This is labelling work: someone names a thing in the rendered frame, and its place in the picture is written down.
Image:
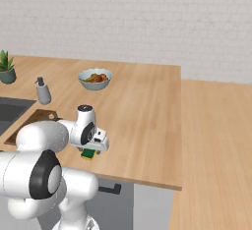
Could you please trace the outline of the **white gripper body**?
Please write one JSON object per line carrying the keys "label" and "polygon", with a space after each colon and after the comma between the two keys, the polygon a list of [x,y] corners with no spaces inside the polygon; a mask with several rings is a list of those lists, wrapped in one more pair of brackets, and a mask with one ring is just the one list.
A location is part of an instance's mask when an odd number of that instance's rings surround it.
{"label": "white gripper body", "polygon": [[95,151],[107,151],[109,149],[108,136],[93,137],[90,142],[85,145],[81,145],[81,148],[88,148]]}

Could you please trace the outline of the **green and yellow sponge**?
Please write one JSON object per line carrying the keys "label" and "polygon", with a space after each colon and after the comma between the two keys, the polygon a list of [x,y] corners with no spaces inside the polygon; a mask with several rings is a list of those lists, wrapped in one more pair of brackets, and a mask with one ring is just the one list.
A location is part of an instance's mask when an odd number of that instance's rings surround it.
{"label": "green and yellow sponge", "polygon": [[85,148],[81,153],[81,157],[87,160],[92,160],[94,156],[95,156],[95,151],[93,149]]}

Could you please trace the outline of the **dark wooden cutting board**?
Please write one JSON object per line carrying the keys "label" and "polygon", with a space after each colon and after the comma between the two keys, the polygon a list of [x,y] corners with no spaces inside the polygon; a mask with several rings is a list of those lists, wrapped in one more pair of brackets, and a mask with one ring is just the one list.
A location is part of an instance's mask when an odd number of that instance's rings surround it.
{"label": "dark wooden cutting board", "polygon": [[31,123],[38,121],[58,121],[59,117],[56,111],[36,109],[33,114],[5,141],[5,144],[15,145],[19,130]]}

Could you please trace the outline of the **grey cupboard door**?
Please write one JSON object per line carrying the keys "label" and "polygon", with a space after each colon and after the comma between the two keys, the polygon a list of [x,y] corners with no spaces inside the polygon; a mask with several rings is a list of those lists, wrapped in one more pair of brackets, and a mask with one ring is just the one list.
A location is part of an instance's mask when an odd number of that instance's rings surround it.
{"label": "grey cupboard door", "polygon": [[95,219],[100,230],[133,230],[134,185],[108,179],[98,179],[98,184],[112,188],[121,185],[119,195],[98,191],[87,201],[88,213]]}

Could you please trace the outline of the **bowl of fruit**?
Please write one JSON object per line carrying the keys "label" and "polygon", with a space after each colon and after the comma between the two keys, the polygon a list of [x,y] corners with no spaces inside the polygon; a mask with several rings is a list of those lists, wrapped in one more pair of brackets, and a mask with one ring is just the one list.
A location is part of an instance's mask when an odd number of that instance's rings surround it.
{"label": "bowl of fruit", "polygon": [[105,69],[88,69],[79,74],[78,80],[88,90],[101,90],[108,86],[112,73]]}

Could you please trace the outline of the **grey soap dispenser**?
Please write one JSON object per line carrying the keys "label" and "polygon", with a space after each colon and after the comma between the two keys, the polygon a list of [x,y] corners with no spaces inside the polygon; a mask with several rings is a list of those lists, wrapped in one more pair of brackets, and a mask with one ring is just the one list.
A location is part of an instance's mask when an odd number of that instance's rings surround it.
{"label": "grey soap dispenser", "polygon": [[43,81],[43,77],[38,77],[35,83],[38,102],[42,105],[49,104],[51,102],[51,94],[48,85]]}

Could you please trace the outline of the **dark grey sink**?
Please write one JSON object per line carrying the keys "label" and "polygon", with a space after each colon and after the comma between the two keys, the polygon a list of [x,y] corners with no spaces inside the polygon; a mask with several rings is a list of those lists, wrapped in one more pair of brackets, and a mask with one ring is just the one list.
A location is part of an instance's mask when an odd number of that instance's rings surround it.
{"label": "dark grey sink", "polygon": [[0,136],[35,104],[35,100],[0,97]]}

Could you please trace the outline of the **potted green plant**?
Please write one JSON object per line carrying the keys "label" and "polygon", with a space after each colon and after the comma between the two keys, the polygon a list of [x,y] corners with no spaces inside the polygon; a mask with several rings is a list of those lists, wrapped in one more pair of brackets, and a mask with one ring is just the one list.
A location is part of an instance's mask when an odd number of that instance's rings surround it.
{"label": "potted green plant", "polygon": [[16,80],[13,58],[9,58],[7,51],[0,52],[0,81],[3,84],[12,84]]}

